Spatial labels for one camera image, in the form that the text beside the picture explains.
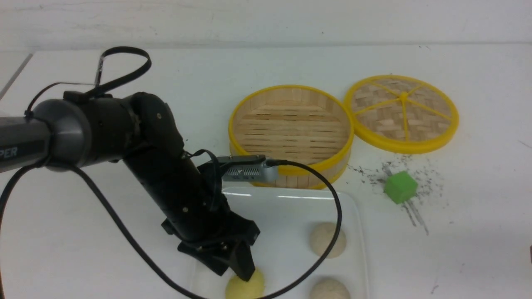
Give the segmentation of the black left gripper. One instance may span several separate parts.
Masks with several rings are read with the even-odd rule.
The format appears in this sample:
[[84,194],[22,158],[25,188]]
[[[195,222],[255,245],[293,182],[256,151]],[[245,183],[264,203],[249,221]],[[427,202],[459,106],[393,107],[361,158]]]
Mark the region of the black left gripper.
[[230,267],[241,280],[251,279],[251,246],[260,230],[232,212],[214,162],[199,171],[184,149],[148,147],[129,154],[124,163],[165,214],[164,228],[181,241],[179,252],[218,276]]

